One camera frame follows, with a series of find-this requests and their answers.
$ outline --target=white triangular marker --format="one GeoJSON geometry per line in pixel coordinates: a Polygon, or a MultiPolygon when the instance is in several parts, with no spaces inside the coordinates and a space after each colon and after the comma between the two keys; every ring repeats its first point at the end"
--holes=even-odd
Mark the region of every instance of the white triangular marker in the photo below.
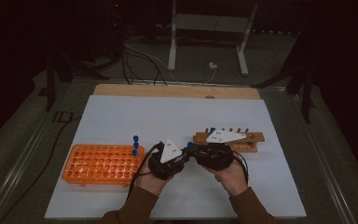
{"type": "Polygon", "coordinates": [[[175,143],[170,137],[168,137],[167,141],[165,142],[164,149],[162,150],[161,160],[159,161],[161,163],[165,163],[167,161],[171,161],[177,157],[180,157],[181,155],[182,150],[175,145],[175,143]]]}
{"type": "Polygon", "coordinates": [[[245,133],[234,133],[223,130],[214,130],[206,139],[207,143],[226,143],[246,138],[245,133]]]}

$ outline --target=hand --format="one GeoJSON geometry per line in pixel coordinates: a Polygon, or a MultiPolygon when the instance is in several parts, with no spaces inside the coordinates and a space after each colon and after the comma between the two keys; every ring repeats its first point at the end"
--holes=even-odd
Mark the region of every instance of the hand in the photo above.
{"type": "MultiPolygon", "coordinates": [[[[150,173],[149,169],[149,158],[145,161],[145,164],[143,167],[140,167],[141,172],[139,174],[147,174],[150,173]]],[[[138,186],[141,189],[145,189],[149,191],[150,193],[159,196],[161,194],[162,190],[164,189],[165,185],[171,180],[171,178],[167,180],[162,180],[158,177],[156,177],[153,174],[148,175],[140,175],[138,179],[136,180],[136,186],[138,186]]]]}
{"type": "MultiPolygon", "coordinates": [[[[234,153],[234,156],[241,161],[236,153],[234,153]]],[[[235,160],[222,171],[204,168],[214,174],[214,178],[222,184],[229,196],[237,196],[248,189],[242,166],[235,160]]]]}

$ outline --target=brown sleeve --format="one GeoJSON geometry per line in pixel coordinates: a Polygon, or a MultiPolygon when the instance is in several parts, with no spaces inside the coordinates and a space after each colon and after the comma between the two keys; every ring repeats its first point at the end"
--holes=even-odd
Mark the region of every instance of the brown sleeve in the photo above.
{"type": "Polygon", "coordinates": [[[145,223],[156,204],[158,196],[145,189],[134,187],[130,198],[117,211],[103,215],[103,224],[145,223]]]}
{"type": "Polygon", "coordinates": [[[231,205],[238,215],[240,224],[276,224],[281,223],[270,215],[263,204],[258,201],[252,188],[229,198],[231,205]]]}

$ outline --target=blue cap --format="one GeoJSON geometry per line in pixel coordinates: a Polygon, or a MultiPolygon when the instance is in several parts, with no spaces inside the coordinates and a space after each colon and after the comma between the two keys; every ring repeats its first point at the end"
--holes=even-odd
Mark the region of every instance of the blue cap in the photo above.
{"type": "Polygon", "coordinates": [[[187,147],[188,147],[188,148],[193,148],[193,147],[194,147],[194,144],[193,144],[192,142],[188,142],[188,143],[187,143],[187,147]]]}

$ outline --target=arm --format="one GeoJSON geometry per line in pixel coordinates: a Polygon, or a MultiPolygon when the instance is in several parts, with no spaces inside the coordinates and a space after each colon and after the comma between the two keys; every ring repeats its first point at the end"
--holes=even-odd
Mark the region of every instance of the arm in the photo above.
{"type": "MultiPolygon", "coordinates": [[[[141,174],[150,172],[148,166],[148,159],[145,165],[141,167],[141,174]]],[[[145,223],[150,216],[153,207],[155,206],[159,194],[164,189],[165,185],[170,181],[161,180],[153,174],[140,175],[136,180],[129,199],[117,211],[107,212],[103,216],[103,224],[141,224],[145,223]]]]}
{"type": "Polygon", "coordinates": [[[222,171],[207,170],[214,174],[214,178],[227,191],[231,205],[241,224],[281,223],[266,211],[252,188],[248,187],[242,166],[237,161],[234,160],[227,169],[222,171]]]}

